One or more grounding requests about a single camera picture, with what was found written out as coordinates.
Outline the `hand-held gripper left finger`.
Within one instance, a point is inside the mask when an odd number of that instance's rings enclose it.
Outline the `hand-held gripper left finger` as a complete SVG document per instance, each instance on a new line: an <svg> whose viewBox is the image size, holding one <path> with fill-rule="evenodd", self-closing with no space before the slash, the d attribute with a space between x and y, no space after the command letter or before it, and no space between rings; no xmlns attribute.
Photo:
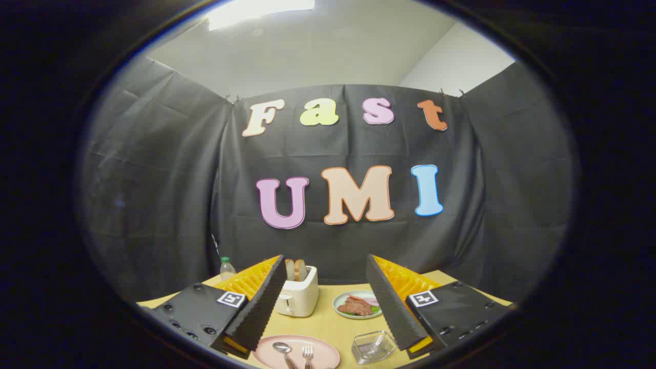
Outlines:
<svg viewBox="0 0 656 369"><path fill-rule="evenodd" d="M195 283L150 308L149 316L199 345L247 359L287 277L285 258L277 255L216 285Z"/></svg>

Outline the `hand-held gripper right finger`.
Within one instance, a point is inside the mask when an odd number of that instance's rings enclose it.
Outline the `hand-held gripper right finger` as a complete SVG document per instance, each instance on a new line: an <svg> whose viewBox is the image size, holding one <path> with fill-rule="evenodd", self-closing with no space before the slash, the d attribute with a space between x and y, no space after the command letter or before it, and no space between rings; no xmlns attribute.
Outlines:
<svg viewBox="0 0 656 369"><path fill-rule="evenodd" d="M440 284L377 255L366 276L396 344L410 359L467 342L510 312L466 283Z"/></svg>

